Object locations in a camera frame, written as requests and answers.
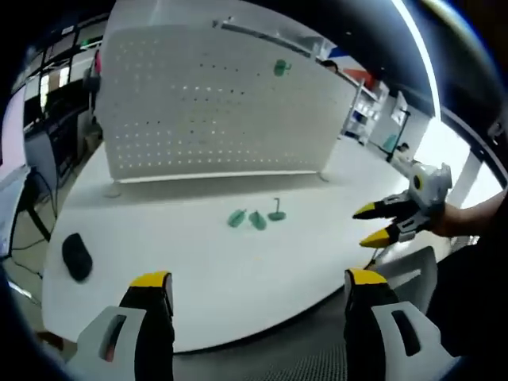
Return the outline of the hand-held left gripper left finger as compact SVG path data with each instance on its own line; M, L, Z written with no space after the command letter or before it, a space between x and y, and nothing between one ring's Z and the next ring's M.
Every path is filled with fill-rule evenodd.
M78 380L173 380L174 341L171 273L147 273L79 334L69 369Z

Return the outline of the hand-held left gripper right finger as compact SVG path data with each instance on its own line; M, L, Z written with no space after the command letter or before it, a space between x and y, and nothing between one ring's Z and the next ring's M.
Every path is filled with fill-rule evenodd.
M439 329L412 303L401 302L375 271L349 268L344 285L347 379L437 379Z

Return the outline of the person's right hand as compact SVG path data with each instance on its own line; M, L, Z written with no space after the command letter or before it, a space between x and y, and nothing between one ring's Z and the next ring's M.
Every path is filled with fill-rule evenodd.
M463 209L445 203L444 209L433 219L429 231L446 238L466 236L468 214Z

